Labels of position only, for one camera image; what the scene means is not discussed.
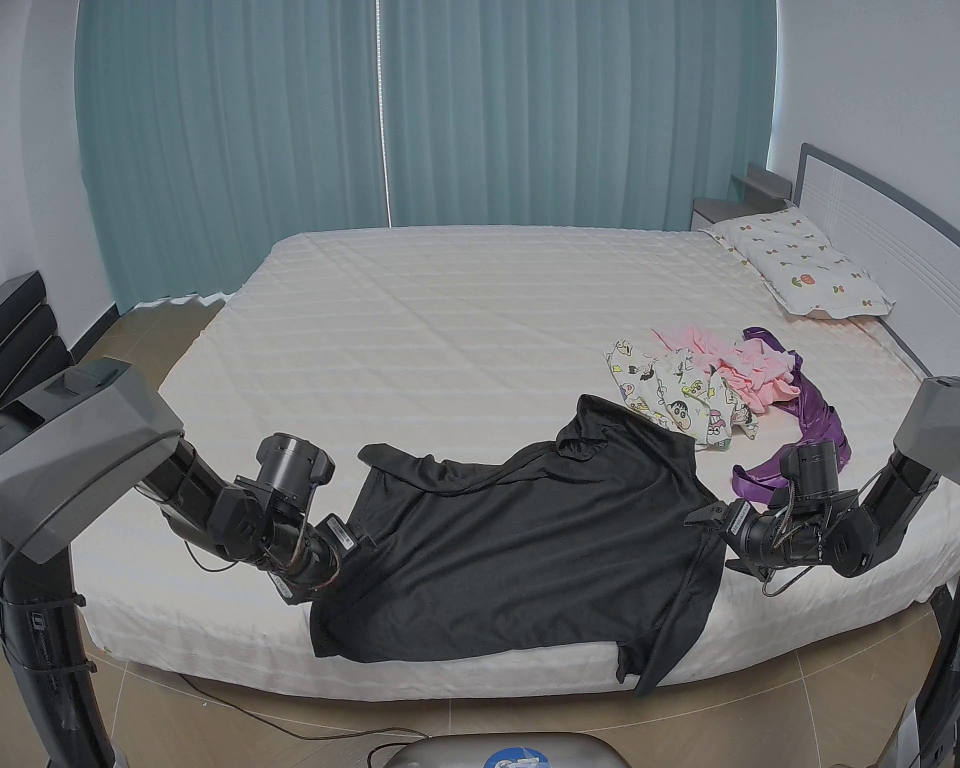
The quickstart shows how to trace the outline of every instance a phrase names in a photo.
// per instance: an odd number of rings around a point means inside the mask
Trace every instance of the white bedsheet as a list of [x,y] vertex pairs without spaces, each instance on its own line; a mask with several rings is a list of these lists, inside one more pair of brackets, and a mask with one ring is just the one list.
[[[784,316],[753,268],[700,232],[399,228],[300,234],[270,257],[171,371],[163,396],[225,478],[254,476],[274,431],[337,462],[313,517],[346,516],[367,443],[500,463],[552,439],[580,393],[618,401],[602,350],[658,349],[652,326],[698,324],[731,340],[765,325],[804,357],[836,406],[859,487],[880,468],[918,380],[869,320]],[[730,500],[730,467],[796,440],[779,411],[754,443],[697,454]],[[960,493],[944,481],[897,557],[845,580],[817,568],[784,595],[725,571],[708,624],[665,684],[730,672],[924,600],[960,570]],[[208,556],[206,561],[216,561]],[[282,693],[344,699],[524,696],[618,688],[611,643],[479,659],[359,664],[315,659],[307,606],[238,566],[201,572],[151,502],[127,494],[76,541],[74,566],[98,645],[122,659]],[[626,686],[632,686],[628,679]]]

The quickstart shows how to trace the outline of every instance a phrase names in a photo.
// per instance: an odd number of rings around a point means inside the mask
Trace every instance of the white label sticker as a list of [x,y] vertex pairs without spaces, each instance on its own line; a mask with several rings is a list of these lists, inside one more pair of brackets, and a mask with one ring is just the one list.
[[267,574],[271,579],[274,580],[274,586],[276,586],[276,591],[282,594],[288,600],[294,596],[294,593],[290,591],[290,588],[283,583],[283,579],[277,576],[275,573]]
[[346,549],[347,552],[357,545],[357,542],[353,540],[353,537],[349,533],[347,533],[347,530],[343,525],[340,524],[340,520],[338,520],[336,517],[328,517],[326,519],[326,525],[331,531],[333,531],[333,535],[340,540],[340,543],[344,546],[344,549]]
[[730,526],[730,532],[734,536],[740,533],[740,527],[743,525],[743,521],[747,519],[747,513],[750,512],[750,505],[744,501],[740,504],[740,511],[736,514],[736,518],[733,520],[733,525]]

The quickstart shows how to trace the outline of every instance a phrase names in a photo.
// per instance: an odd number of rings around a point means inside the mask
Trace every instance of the pillowcase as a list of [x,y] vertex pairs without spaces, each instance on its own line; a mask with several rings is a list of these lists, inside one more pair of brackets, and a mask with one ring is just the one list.
[[842,320],[886,315],[893,306],[867,271],[836,250],[797,207],[728,219],[705,232],[753,264],[793,315]]

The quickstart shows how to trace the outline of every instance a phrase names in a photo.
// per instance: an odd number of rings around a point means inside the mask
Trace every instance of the nightstand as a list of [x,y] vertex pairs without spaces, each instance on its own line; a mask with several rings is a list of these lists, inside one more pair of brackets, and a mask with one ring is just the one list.
[[755,213],[774,213],[784,210],[793,192],[793,184],[756,163],[747,165],[745,177],[733,176],[743,187],[743,203],[712,198],[695,198],[690,229],[695,231],[709,227],[725,219],[753,216]]

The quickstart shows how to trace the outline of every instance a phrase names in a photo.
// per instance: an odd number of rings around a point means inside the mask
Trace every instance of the gray headboard frame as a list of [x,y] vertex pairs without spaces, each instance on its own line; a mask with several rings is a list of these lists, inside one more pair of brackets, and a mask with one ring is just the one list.
[[[799,206],[803,193],[804,193],[804,175],[806,173],[806,162],[809,157],[819,159],[826,163],[827,165],[836,168],[838,171],[846,174],[847,176],[856,179],[867,186],[873,188],[879,192],[884,197],[893,201],[894,203],[905,208],[907,211],[912,213],[917,218],[926,222],[930,227],[937,230],[940,234],[946,237],[949,241],[960,247],[960,229],[952,225],[950,222],[946,221],[943,217],[934,213],[932,210],[927,208],[925,205],[918,203],[916,200],[911,198],[909,195],[900,192],[896,187],[891,186],[886,181],[878,179],[871,173],[864,171],[862,168],[858,168],[852,163],[847,162],[836,155],[831,155],[828,152],[813,146],[812,144],[805,143],[801,146],[800,149],[800,163],[797,168],[797,183],[794,186],[794,195],[793,202],[795,205]],[[883,319],[879,318],[880,322],[887,329],[893,339],[897,344],[907,353],[910,357],[920,366],[921,370],[924,371],[927,375],[931,375],[929,368],[921,360],[917,354],[902,340],[902,338],[897,334],[897,332],[890,327],[890,325]]]

